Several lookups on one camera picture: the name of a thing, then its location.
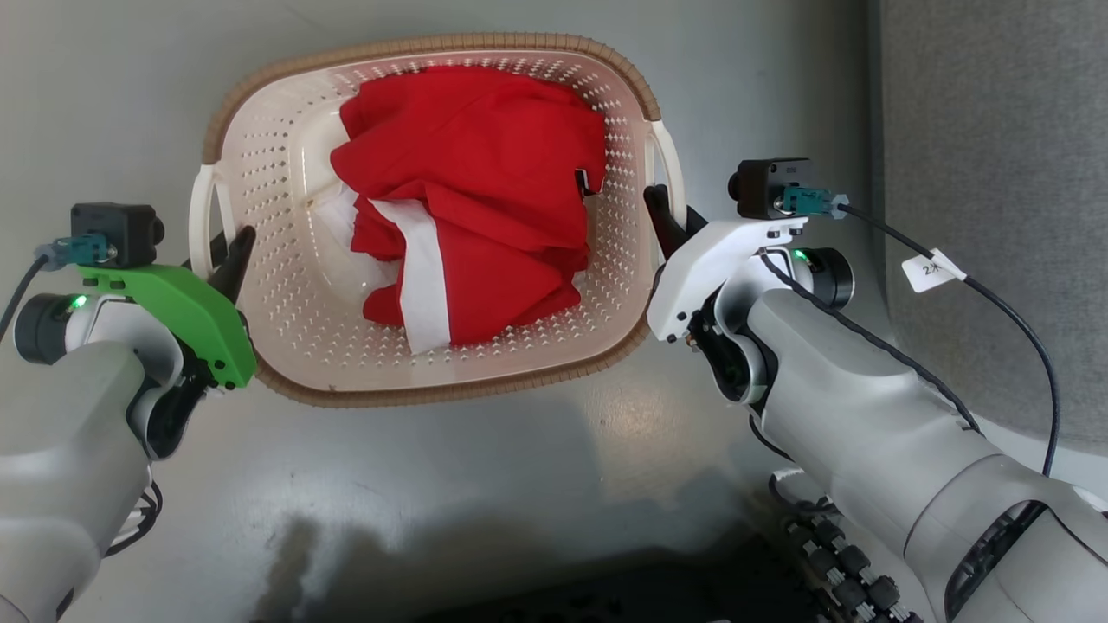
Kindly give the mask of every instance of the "plastic basket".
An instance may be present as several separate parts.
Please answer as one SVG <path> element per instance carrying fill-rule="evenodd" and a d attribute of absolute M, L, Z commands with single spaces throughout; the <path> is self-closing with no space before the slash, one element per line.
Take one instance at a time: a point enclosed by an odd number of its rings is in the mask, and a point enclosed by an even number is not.
<path fill-rule="evenodd" d="M 320 264 L 327 248 L 306 205 L 337 182 L 330 151 L 347 137 L 338 108 L 358 85 L 433 65 L 479 65 L 573 85 L 607 119 L 604 191 L 591 203 L 582 304 L 488 344 L 412 356 L 404 333 L 362 318 Z M 643 203 L 660 154 L 675 217 L 685 192 L 676 150 L 642 74 L 611 48 L 565 34 L 455 34 L 371 43 L 273 64 L 240 83 L 212 120 L 193 188 L 189 255 L 212 272 L 213 192 L 225 232 L 257 228 L 239 295 L 258 378 L 295 400 L 378 407 L 502 394 L 577 378 L 626 357 L 646 336 L 656 259 Z"/>

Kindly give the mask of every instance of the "red fabric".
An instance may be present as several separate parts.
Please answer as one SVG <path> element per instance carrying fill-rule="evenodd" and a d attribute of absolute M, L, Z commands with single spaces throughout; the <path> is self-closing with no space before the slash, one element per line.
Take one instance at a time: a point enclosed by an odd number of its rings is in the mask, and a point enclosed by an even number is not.
<path fill-rule="evenodd" d="M 340 116 L 350 142 L 331 165 L 359 194 L 351 249 L 402 258 L 403 236 L 369 200 L 423 203 L 438 227 L 453 344 L 581 302 L 571 280 L 587 266 L 587 216 L 575 171 L 599 192 L 605 127 L 572 89 L 432 68 L 362 84 Z M 400 324 L 403 287 L 372 293 L 366 318 Z"/>

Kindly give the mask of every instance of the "white label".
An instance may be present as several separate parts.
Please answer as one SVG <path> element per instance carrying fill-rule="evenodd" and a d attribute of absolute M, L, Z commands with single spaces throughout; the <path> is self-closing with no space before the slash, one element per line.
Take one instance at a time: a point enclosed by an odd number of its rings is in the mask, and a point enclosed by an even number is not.
<path fill-rule="evenodd" d="M 937 248 L 931 249 L 931 253 L 935 255 L 942 255 Z M 912 289 L 916 293 L 927 292 L 931 288 L 938 287 L 946 282 L 952 282 L 957 277 L 945 270 L 934 261 L 927 259 L 922 255 L 916 255 L 912 259 L 905 259 L 901 267 L 904 268 L 904 274 L 907 275 L 907 280 L 912 284 Z"/>

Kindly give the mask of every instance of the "black cable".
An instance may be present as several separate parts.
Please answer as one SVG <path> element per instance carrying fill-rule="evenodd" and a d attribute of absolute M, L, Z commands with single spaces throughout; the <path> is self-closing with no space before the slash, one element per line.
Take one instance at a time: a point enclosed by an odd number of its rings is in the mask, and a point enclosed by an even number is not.
<path fill-rule="evenodd" d="M 34 258 L 34 264 L 27 269 L 27 274 L 23 275 L 23 279 L 19 282 L 16 286 L 16 292 L 11 295 L 11 300 L 8 302 L 8 307 L 3 310 L 3 316 L 0 317 L 0 341 L 3 340 L 4 334 L 8 333 L 8 326 L 11 325 L 12 318 L 16 317 L 16 310 L 19 309 L 19 303 L 23 300 L 23 295 L 27 294 L 28 286 L 31 285 L 31 279 L 39 274 L 39 270 L 47 265 L 50 258 L 45 255 L 40 255 Z"/>
<path fill-rule="evenodd" d="M 777 474 L 770 474 L 769 477 L 769 493 L 774 500 L 782 507 L 789 509 L 789 512 L 799 517 L 818 517 L 821 514 L 840 514 L 839 508 L 835 507 L 829 498 L 825 496 L 820 499 L 819 502 L 810 502 L 808 500 L 800 500 L 799 502 L 792 502 L 781 493 L 778 489 Z"/>
<path fill-rule="evenodd" d="M 162 498 L 162 489 L 158 488 L 157 482 L 154 482 L 152 480 L 150 483 L 150 488 L 152 491 L 154 491 L 154 499 L 151 499 L 151 497 L 145 491 L 143 491 L 141 499 L 150 505 L 140 509 L 140 512 L 142 512 L 143 518 L 142 521 L 138 522 L 137 531 L 131 537 L 127 537 L 125 540 L 120 541 L 119 543 L 115 543 L 114 545 L 107 548 L 107 551 L 104 552 L 104 558 L 113 556 L 122 552 L 123 550 L 130 548 L 131 545 L 137 543 L 140 539 L 148 534 L 150 531 L 154 529 L 154 523 L 157 521 L 157 515 L 162 514 L 162 504 L 165 500 L 164 498 Z"/>
<path fill-rule="evenodd" d="M 917 364 L 915 359 L 912 359 L 907 355 L 904 355 L 903 353 L 897 350 L 896 347 L 892 346 L 888 341 L 881 339 L 880 337 L 866 330 L 865 327 L 858 325 L 850 318 L 828 307 L 828 305 L 822 300 L 820 300 L 819 298 L 817 298 L 815 295 L 806 290 L 800 284 L 793 280 L 792 277 L 786 275 L 784 273 L 781 272 L 780 268 L 774 266 L 773 263 L 770 262 L 769 256 L 766 255 L 765 248 L 760 249 L 758 254 L 762 258 L 762 264 L 765 264 L 766 267 L 769 268 L 770 273 L 773 273 L 773 275 L 776 275 L 778 279 L 780 279 L 784 285 L 792 288 L 792 292 L 800 295 L 801 298 L 814 305 L 820 312 L 823 312 L 828 316 L 831 316 L 832 318 L 838 320 L 840 325 L 862 336 L 865 339 L 865 341 L 869 341 L 873 346 L 876 346 L 881 350 L 884 350 L 885 353 L 891 355 L 893 359 L 896 359 L 901 364 L 904 364 L 905 366 L 912 368 L 913 370 L 915 370 L 915 374 L 920 375 L 920 378 L 935 386 L 935 389 L 937 389 L 938 392 L 942 394 L 944 398 L 946 398 L 947 400 L 951 401 L 951 404 L 954 405 L 954 408 L 957 409 L 958 415 L 962 416 L 962 419 L 964 419 L 966 423 L 970 425 L 970 430 L 973 430 L 974 432 L 981 435 L 981 427 L 977 426 L 977 420 L 974 419 L 973 413 L 970 412 L 970 409 L 966 408 L 965 404 L 962 402 L 962 400 L 953 391 L 951 391 L 951 388 L 946 387 L 946 384 L 940 380 L 938 377 L 927 371 L 927 369 Z"/>
<path fill-rule="evenodd" d="M 881 229 L 889 236 L 895 238 L 904 246 L 911 248 L 927 259 L 934 259 L 934 254 L 924 248 L 923 245 L 897 232 L 885 223 L 878 221 L 873 216 L 870 216 L 869 214 L 849 205 L 840 205 L 839 210 L 869 223 L 878 229 Z M 1061 435 L 1061 392 L 1058 390 L 1058 379 L 1055 375 L 1054 362 L 1050 361 L 1050 355 L 1046 351 L 1046 346 L 1043 344 L 1043 340 L 1039 339 L 1038 335 L 1035 334 L 1035 330 L 1032 329 L 1027 321 L 1024 320 L 1024 318 L 1017 314 L 1012 306 L 993 293 L 993 290 L 982 285 L 981 282 L 968 275 L 966 276 L 964 283 L 976 290 L 977 294 L 984 296 L 989 303 L 997 306 L 1001 312 L 1004 312 L 1004 314 L 1010 318 L 1017 327 L 1019 327 L 1019 330 L 1024 331 L 1024 335 L 1030 340 L 1032 346 L 1035 347 L 1035 351 L 1038 353 L 1039 359 L 1043 360 L 1043 368 L 1046 369 L 1047 384 L 1050 386 L 1050 435 L 1047 438 L 1046 457 L 1043 460 L 1043 476 L 1050 476 L 1050 469 L 1054 467 L 1054 456 L 1058 450 L 1058 437 Z"/>
<path fill-rule="evenodd" d="M 796 462 L 796 461 L 792 460 L 792 457 L 790 457 L 788 453 L 786 453 L 784 450 L 778 448 L 777 446 L 773 446 L 772 443 L 769 442 L 769 439 L 766 439 L 766 437 L 761 433 L 761 431 L 758 430 L 758 423 L 755 422 L 753 415 L 750 416 L 750 431 L 753 432 L 755 437 L 758 438 L 758 441 L 761 441 L 762 446 L 769 448 L 771 452 L 773 452 L 778 457 L 781 457 L 782 459 L 784 459 L 784 460 L 787 460 L 789 462 Z"/>

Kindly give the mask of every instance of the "basket rim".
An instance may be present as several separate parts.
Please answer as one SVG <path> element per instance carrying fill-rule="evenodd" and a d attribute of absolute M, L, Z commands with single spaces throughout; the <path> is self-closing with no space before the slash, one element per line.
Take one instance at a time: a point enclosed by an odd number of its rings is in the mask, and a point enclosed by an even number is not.
<path fill-rule="evenodd" d="M 219 159 L 223 157 L 224 139 L 227 135 L 227 130 L 230 127 L 232 120 L 235 118 L 235 113 L 246 103 L 246 100 L 273 82 L 309 71 L 350 63 L 433 52 L 462 52 L 465 50 L 551 50 L 591 57 L 608 65 L 627 83 L 635 93 L 635 99 L 638 101 L 639 108 L 643 110 L 643 118 L 646 121 L 661 120 L 661 110 L 658 108 L 658 100 L 654 96 L 650 85 L 646 83 L 646 79 L 638 69 L 619 52 L 587 37 L 538 32 L 438 34 L 362 43 L 321 54 L 277 61 L 264 67 L 239 82 L 224 98 L 219 110 L 216 111 L 208 123 L 207 133 L 204 136 L 204 152 L 201 162 L 203 164 L 216 164 L 219 162 Z"/>
<path fill-rule="evenodd" d="M 402 55 L 466 50 L 533 51 L 550 50 L 582 54 L 596 60 L 616 72 L 634 92 L 643 118 L 648 122 L 660 121 L 661 110 L 646 79 L 626 57 L 612 48 L 574 34 L 533 32 L 480 32 L 440 34 L 363 43 L 321 54 L 278 61 L 266 65 L 239 82 L 224 98 L 219 110 L 212 116 L 204 137 L 202 163 L 214 165 L 223 156 L 223 143 L 230 122 L 246 101 L 266 85 L 285 78 L 350 63 L 388 59 Z M 519 372 L 488 380 L 420 387 L 363 391 L 320 390 L 298 384 L 277 371 L 255 349 L 258 360 L 256 378 L 267 387 L 291 400 L 314 407 L 376 408 L 424 405 L 509 394 L 543 387 L 564 380 L 582 378 L 607 369 L 625 359 L 650 333 L 646 324 L 647 303 L 643 314 L 627 334 L 613 347 L 572 364 L 563 364 L 535 371 Z"/>

